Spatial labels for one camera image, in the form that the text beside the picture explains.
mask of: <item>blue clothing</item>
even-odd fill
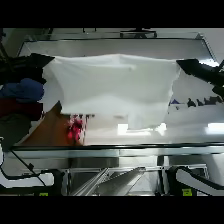
[[[29,78],[22,79],[20,83],[7,83],[0,90],[0,98],[16,98],[20,103],[37,102],[43,95],[43,85]]]

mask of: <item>white towel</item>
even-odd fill
[[[179,77],[175,60],[131,55],[66,58],[50,69],[63,90],[62,113],[128,116],[129,129],[160,125]]]

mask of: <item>pile of clothes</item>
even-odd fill
[[[43,83],[32,78],[8,82],[0,90],[0,137],[2,149],[20,141],[29,133],[31,121],[41,118],[43,104],[38,103],[44,95]]]

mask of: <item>black cable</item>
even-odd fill
[[[29,165],[27,165],[12,149],[9,148],[9,150],[13,153],[13,155],[27,168],[29,169],[29,171],[31,171],[39,180],[40,182],[46,187],[46,184],[43,182],[43,180],[41,180],[41,178],[38,176],[38,174],[36,174],[33,171],[33,165],[30,163]]]

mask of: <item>yellow-green sticker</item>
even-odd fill
[[[48,193],[40,193],[39,196],[48,196]]]
[[[183,196],[192,196],[191,189],[182,189],[182,191],[183,191]]]

